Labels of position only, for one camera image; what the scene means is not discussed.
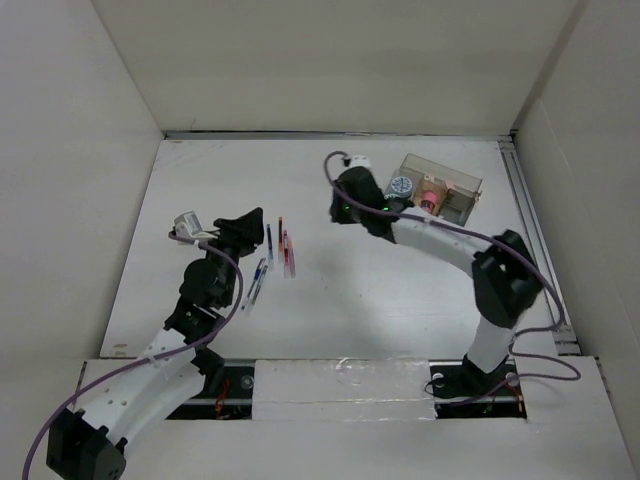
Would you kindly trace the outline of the red ink refill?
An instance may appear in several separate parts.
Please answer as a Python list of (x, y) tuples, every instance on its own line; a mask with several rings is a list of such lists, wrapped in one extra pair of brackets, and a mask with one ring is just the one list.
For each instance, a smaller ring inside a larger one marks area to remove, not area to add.
[(283, 217), (280, 216), (278, 219), (278, 250), (280, 253), (283, 253), (284, 250), (284, 229), (283, 229)]

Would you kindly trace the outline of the blue round tape tin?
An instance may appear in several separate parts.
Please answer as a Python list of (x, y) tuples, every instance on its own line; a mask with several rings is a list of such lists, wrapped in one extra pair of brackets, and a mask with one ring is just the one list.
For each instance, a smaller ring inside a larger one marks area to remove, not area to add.
[(400, 199), (408, 199), (411, 198), (414, 192), (414, 182), (413, 180), (406, 175), (396, 175), (394, 176), (387, 187), (385, 197), (387, 199), (390, 198), (400, 198)]

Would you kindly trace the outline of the pink capped pen refill tube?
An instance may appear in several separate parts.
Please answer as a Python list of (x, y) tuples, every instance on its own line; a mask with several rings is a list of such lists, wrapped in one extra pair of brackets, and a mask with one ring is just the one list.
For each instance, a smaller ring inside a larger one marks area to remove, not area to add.
[(420, 208), (426, 211), (427, 213), (434, 215), (437, 212), (438, 208), (438, 196), (432, 190), (427, 190), (422, 195), (422, 199), (420, 202)]

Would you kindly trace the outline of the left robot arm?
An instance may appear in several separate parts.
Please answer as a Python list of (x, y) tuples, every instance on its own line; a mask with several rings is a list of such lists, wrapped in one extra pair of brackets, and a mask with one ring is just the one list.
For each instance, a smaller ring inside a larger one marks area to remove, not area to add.
[(222, 387), (224, 360), (208, 346), (242, 301), (241, 258), (264, 241), (263, 210), (219, 218), (211, 230), (187, 212), (170, 239), (204, 255), (184, 270), (173, 312), (133, 362), (87, 385), (104, 389), (73, 411), (60, 407), (48, 426), (46, 465), (62, 479), (118, 479), (141, 436), (185, 400)]

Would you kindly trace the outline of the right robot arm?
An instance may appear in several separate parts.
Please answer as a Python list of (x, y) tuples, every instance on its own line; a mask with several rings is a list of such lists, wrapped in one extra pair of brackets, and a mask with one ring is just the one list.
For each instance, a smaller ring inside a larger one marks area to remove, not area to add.
[(411, 201), (385, 197), (364, 166), (345, 170), (332, 187), (332, 222), (360, 224), (374, 237), (433, 256), (471, 278), (480, 322), (462, 360), (462, 381), (476, 394), (494, 387), (505, 372), (520, 317), (543, 288), (521, 236), (506, 230), (488, 238), (489, 246), (482, 249), (471, 234)]

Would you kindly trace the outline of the clear plastic organizer box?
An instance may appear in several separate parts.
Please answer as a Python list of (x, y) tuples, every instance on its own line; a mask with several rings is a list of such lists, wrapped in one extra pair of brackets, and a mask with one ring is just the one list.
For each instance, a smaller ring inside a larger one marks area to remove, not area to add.
[(414, 154), (406, 155), (391, 179), (396, 175), (409, 176), (415, 184), (412, 197), (405, 200), (420, 207), (424, 192), (432, 190), (438, 196), (438, 208), (433, 216), (461, 227), (466, 225), (481, 195), (481, 178)]

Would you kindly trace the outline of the metal rail at back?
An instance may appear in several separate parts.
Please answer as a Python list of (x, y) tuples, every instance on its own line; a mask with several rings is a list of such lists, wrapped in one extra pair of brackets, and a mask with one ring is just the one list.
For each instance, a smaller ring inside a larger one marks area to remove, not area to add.
[(233, 130), (165, 130), (165, 140), (320, 140), (351, 138), (429, 138), (477, 141), (511, 141), (507, 135), (415, 134), (388, 132), (323, 131), (233, 131)]

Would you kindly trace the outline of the metal rail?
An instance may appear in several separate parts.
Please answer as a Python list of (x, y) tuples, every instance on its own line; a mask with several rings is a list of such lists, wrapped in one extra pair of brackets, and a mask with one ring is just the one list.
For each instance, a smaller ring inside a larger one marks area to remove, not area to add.
[(551, 286), (563, 307), (565, 324), (556, 330), (552, 336), (556, 350), (561, 357), (582, 356), (582, 349), (570, 322), (569, 313), (566, 311), (564, 298), (555, 273), (549, 250), (539, 223), (532, 197), (526, 185), (524, 173), (521, 168), (514, 143), (509, 139), (498, 142), (507, 177), (509, 179), (520, 217), (524, 224), (529, 249), (537, 266)]
[(415, 134), (388, 132), (323, 131), (233, 131), (233, 130), (165, 130), (165, 140), (320, 140), (351, 138), (429, 138), (477, 141), (511, 141), (507, 135)]

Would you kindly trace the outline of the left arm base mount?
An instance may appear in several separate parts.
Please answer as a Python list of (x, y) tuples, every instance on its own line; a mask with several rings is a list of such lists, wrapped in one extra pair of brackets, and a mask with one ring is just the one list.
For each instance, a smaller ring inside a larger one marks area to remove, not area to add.
[(255, 386), (255, 359), (216, 359), (203, 389), (176, 408), (168, 420), (250, 420)]

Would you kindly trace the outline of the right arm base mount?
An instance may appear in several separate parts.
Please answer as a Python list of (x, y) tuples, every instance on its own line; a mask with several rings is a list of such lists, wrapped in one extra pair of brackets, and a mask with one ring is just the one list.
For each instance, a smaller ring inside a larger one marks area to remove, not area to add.
[(435, 416), (445, 419), (501, 419), (527, 417), (520, 386), (512, 381), (517, 373), (511, 360), (504, 360), (494, 373), (486, 374), (466, 358), (430, 361), (430, 377), (423, 388), (434, 399)]

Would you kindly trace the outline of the metal rail at right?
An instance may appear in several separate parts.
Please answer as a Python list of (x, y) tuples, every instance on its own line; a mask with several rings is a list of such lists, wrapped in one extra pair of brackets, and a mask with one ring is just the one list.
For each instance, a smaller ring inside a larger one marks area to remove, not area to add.
[(539, 223), (532, 197), (526, 185), (524, 173), (521, 168), (514, 143), (509, 139), (498, 142), (507, 177), (509, 179), (520, 217), (524, 224), (529, 249), (537, 266), (551, 286), (563, 307), (565, 324), (556, 330), (552, 336), (556, 350), (561, 357), (582, 356), (582, 349), (570, 322), (569, 313), (566, 311), (564, 298), (555, 273), (549, 250)]

